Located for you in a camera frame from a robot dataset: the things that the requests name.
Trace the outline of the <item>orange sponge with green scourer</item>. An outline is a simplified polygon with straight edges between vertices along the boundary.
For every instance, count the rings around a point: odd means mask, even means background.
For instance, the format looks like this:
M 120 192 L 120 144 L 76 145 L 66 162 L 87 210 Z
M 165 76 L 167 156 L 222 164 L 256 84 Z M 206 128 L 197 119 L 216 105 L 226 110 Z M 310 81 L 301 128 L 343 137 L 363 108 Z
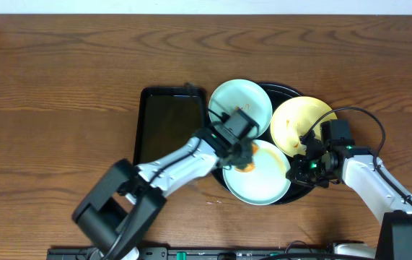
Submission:
M 255 169 L 253 156 L 259 150 L 255 142 L 247 143 L 241 146 L 239 155 L 235 160 L 235 168 L 238 172 L 248 173 Z

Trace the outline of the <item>yellow plate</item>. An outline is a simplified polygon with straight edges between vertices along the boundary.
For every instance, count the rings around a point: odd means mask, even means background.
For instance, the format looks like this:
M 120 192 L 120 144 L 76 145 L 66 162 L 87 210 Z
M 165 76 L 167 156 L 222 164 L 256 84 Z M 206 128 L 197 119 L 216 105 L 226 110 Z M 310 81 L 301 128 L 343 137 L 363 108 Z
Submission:
M 305 155 L 299 138 L 314 122 L 332 108 L 314 97 L 293 97 L 283 102 L 273 113 L 270 132 L 274 144 L 287 156 Z

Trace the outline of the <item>light blue plate with sauce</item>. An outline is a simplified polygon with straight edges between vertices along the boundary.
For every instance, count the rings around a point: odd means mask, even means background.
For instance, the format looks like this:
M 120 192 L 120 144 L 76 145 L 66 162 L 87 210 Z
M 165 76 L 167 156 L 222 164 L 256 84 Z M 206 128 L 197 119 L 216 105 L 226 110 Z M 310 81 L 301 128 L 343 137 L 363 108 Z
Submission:
M 269 127 L 273 109 L 268 94 L 258 84 L 246 79 L 232 79 L 219 85 L 212 93 L 209 109 L 221 116 L 240 108 L 258 125 L 249 137 L 261 136 Z

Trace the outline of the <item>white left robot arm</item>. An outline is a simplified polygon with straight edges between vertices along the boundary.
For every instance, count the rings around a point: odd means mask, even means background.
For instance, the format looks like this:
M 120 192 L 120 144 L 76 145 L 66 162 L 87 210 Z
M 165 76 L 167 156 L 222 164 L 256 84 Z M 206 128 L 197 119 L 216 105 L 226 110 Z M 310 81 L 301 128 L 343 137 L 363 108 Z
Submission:
M 217 136 L 193 137 L 165 157 L 139 165 L 113 164 L 74 210 L 71 218 L 93 242 L 102 259 L 126 259 L 152 225 L 167 197 L 220 165 L 246 166 L 249 138 L 232 146 Z

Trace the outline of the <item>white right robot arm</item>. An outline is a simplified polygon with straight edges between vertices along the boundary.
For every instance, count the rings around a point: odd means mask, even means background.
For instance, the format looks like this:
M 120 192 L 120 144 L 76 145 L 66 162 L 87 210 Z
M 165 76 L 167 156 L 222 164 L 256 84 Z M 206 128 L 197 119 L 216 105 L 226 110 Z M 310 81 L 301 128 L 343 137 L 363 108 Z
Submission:
M 412 193 L 368 147 L 353 139 L 310 138 L 286 177 L 295 184 L 327 188 L 342 183 L 355 191 L 381 225 L 375 259 L 412 259 Z

